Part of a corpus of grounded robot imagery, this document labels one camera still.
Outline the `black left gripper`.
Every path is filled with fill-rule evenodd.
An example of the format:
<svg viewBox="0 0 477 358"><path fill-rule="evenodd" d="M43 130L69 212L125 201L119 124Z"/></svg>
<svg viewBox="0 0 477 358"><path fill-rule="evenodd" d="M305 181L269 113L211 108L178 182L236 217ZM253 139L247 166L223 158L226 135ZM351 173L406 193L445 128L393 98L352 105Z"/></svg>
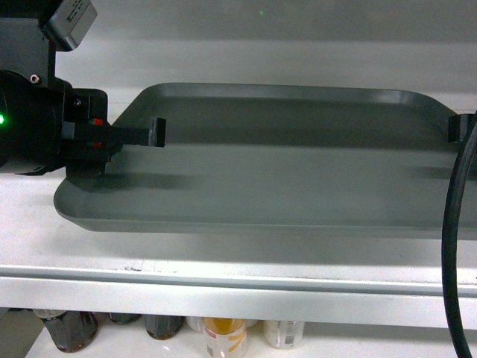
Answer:
<svg viewBox="0 0 477 358"><path fill-rule="evenodd" d="M111 127L104 91L73 89L65 100L60 158L71 182L102 177L122 145L165 146L163 118L152 118L147 128Z"/></svg>

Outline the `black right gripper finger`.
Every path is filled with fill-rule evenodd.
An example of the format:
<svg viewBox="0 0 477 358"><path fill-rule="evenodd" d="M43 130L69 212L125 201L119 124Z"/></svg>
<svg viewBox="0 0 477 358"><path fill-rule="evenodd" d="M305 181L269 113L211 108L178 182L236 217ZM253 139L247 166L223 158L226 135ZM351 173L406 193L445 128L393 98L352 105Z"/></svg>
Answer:
<svg viewBox="0 0 477 358"><path fill-rule="evenodd" d="M475 122L475 113L465 113L450 116L447 122L447 142L462 142Z"/></svg>

